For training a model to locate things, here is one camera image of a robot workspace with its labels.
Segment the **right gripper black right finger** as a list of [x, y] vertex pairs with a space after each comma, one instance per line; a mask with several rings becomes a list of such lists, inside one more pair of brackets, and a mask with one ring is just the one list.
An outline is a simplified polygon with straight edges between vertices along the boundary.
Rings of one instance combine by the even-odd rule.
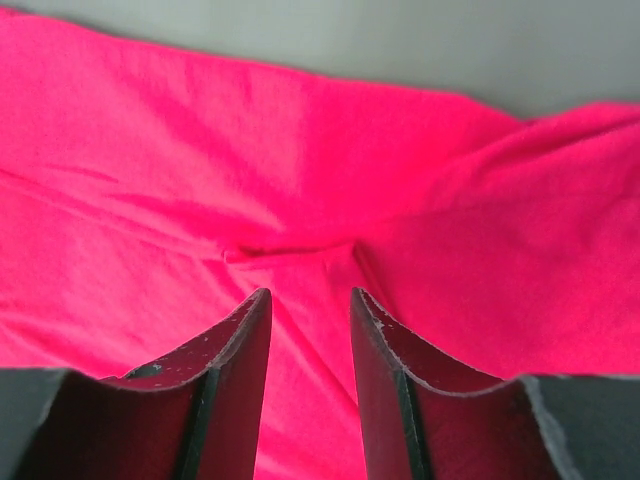
[[639, 380], [502, 380], [447, 355], [364, 289], [350, 305], [371, 479], [635, 479]]

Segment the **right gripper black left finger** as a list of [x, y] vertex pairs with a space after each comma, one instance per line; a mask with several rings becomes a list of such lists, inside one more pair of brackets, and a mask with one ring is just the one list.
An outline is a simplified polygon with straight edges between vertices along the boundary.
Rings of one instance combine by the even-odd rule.
[[249, 479], [271, 337], [259, 289], [228, 317], [123, 377], [1, 372], [5, 479]]

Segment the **crimson red t-shirt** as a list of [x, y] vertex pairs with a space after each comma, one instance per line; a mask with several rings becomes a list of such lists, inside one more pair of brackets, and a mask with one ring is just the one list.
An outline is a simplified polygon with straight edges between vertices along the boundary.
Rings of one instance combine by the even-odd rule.
[[272, 292], [255, 475], [362, 479], [363, 287], [490, 374], [639, 369], [639, 108], [520, 120], [1, 11], [1, 363], [122, 375]]

